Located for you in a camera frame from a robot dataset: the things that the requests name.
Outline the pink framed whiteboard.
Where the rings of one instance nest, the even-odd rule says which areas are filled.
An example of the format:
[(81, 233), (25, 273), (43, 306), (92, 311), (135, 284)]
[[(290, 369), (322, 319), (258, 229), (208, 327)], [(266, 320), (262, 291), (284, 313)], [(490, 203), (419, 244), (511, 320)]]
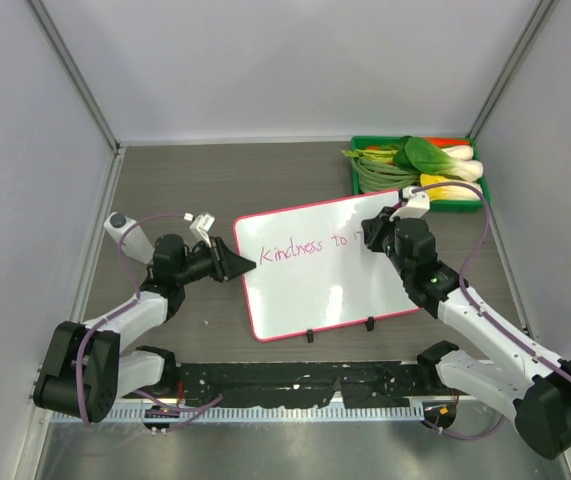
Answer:
[(243, 284), (252, 332), (262, 342), (417, 311), (361, 223), (395, 206), (395, 190), (238, 218), (239, 254), (255, 262)]

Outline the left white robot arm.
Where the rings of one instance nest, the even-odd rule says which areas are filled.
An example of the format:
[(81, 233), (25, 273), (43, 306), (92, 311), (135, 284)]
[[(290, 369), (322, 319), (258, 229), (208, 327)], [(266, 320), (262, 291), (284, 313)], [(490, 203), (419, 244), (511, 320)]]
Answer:
[(193, 248), (176, 234), (159, 237), (139, 293), (97, 319), (56, 327), (35, 383), (34, 404), (98, 423), (129, 394), (170, 397), (180, 377), (175, 354), (150, 346), (129, 355), (124, 350), (176, 315), (187, 285), (204, 278), (224, 283), (255, 267), (219, 237)]

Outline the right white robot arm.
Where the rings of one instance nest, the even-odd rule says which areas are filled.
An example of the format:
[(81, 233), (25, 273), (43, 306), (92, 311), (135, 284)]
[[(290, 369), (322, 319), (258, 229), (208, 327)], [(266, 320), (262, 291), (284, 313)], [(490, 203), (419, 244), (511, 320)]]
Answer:
[(430, 395), (462, 391), (500, 413), (538, 455), (571, 447), (571, 359), (545, 348), (490, 308), (439, 259), (427, 222), (383, 208), (361, 223), (366, 248), (394, 265), (409, 299), (488, 358), (484, 364), (442, 341), (424, 351), (416, 380)]

